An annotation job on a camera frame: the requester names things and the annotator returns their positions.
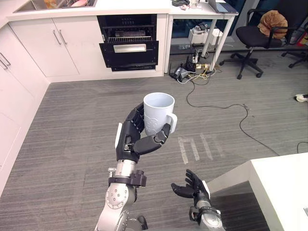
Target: oven handle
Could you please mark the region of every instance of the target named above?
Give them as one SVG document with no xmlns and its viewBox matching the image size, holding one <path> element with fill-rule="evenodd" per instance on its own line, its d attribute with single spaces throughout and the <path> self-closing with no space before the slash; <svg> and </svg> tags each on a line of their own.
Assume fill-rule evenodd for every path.
<svg viewBox="0 0 308 231">
<path fill-rule="evenodd" d="M 115 53 L 146 52 L 146 44 L 114 45 Z"/>
</svg>

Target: chair armrest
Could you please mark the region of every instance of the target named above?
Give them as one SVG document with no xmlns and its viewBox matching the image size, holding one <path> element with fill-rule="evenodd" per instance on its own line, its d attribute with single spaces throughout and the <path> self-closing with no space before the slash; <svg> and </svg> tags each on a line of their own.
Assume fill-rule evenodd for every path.
<svg viewBox="0 0 308 231">
<path fill-rule="evenodd" d="M 274 26 L 271 30 L 270 30 L 270 33 L 269 33 L 269 42 L 266 46 L 266 48 L 269 48 L 270 47 L 270 43 L 271 43 L 271 40 L 273 38 L 273 34 L 276 30 L 278 29 L 287 29 L 287 30 L 296 30 L 297 27 L 296 26 Z"/>
<path fill-rule="evenodd" d="M 250 9 L 248 12 L 247 12 L 247 21 L 246 21 L 246 26 L 248 26 L 248 23 L 249 23 L 249 17 L 251 15 L 252 12 L 267 12 L 269 10 L 264 10 L 264 9 Z"/>
</svg>

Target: brown bag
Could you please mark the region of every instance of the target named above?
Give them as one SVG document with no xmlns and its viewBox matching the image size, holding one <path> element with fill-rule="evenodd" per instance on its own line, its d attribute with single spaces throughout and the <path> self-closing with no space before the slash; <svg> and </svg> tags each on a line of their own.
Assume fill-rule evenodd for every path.
<svg viewBox="0 0 308 231">
<path fill-rule="evenodd" d="M 258 25 L 260 32 L 269 37 L 270 30 L 274 26 L 288 26 L 288 22 L 278 11 L 268 11 L 260 19 Z M 287 31 L 287 29 L 276 30 L 273 34 L 274 39 L 282 39 L 287 34 Z"/>
</svg>

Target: black oven door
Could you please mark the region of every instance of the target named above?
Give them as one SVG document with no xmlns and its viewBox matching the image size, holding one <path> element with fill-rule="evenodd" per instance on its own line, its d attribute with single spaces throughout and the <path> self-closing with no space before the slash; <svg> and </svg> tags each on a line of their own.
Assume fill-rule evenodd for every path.
<svg viewBox="0 0 308 231">
<path fill-rule="evenodd" d="M 155 69 L 158 41 L 100 43 L 106 66 L 113 71 Z"/>
</svg>

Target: laptop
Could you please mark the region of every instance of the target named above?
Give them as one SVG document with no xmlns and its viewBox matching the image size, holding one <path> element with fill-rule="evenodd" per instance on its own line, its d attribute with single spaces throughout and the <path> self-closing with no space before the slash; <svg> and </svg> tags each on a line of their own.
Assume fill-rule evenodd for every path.
<svg viewBox="0 0 308 231">
<path fill-rule="evenodd" d="M 225 2 L 216 2 L 216 0 L 208 0 L 208 4 L 216 11 L 216 13 L 238 13 L 236 9 Z"/>
</svg>

